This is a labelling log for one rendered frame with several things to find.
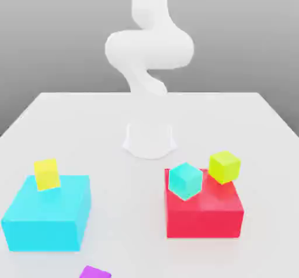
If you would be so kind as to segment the small yellow cube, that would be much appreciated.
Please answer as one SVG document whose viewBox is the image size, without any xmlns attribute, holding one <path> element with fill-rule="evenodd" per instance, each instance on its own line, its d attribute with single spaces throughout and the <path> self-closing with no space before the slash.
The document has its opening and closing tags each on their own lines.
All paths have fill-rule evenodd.
<svg viewBox="0 0 299 278">
<path fill-rule="evenodd" d="M 34 162 L 34 176 L 38 191 L 61 186 L 56 159 L 45 159 Z"/>
</svg>

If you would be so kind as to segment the large red box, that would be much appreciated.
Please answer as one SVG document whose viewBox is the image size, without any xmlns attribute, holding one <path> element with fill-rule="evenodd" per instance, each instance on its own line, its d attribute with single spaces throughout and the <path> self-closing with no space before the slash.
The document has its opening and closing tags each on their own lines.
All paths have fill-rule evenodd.
<svg viewBox="0 0 299 278">
<path fill-rule="evenodd" d="M 233 182 L 219 184 L 203 169 L 200 193 L 182 200 L 168 189 L 165 169 L 165 219 L 168 238 L 238 238 L 244 208 Z"/>
</svg>

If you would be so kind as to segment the small lime cube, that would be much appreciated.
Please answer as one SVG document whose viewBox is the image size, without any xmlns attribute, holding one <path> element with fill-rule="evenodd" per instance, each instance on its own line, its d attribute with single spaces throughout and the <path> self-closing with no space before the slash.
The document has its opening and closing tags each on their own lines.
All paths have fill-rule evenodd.
<svg viewBox="0 0 299 278">
<path fill-rule="evenodd" d="M 229 151 L 217 152 L 210 156 L 208 173 L 223 185 L 237 179 L 241 160 Z"/>
</svg>

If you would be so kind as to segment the small turquoise cube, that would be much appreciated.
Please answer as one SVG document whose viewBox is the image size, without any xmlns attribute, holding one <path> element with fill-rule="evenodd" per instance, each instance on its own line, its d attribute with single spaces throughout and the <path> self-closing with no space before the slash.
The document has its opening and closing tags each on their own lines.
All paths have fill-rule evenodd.
<svg viewBox="0 0 299 278">
<path fill-rule="evenodd" d="M 185 162 L 169 171 L 168 189 L 183 201 L 202 190 L 203 171 Z"/>
</svg>

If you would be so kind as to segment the small purple cube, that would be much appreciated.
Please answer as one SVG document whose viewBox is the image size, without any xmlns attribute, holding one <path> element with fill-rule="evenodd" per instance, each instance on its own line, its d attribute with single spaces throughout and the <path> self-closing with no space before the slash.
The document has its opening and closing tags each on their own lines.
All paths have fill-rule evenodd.
<svg viewBox="0 0 299 278">
<path fill-rule="evenodd" d="M 85 266 L 79 278 L 112 278 L 109 272 L 92 266 Z"/>
</svg>

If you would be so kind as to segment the large cyan box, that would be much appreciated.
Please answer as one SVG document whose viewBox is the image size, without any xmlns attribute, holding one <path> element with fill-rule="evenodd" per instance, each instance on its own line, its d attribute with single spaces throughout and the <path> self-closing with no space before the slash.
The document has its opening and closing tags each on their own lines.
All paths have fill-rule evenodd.
<svg viewBox="0 0 299 278">
<path fill-rule="evenodd" d="M 1 226 L 13 252 L 78 252 L 91 209 L 87 175 L 62 175 L 61 186 L 39 191 L 28 176 Z"/>
</svg>

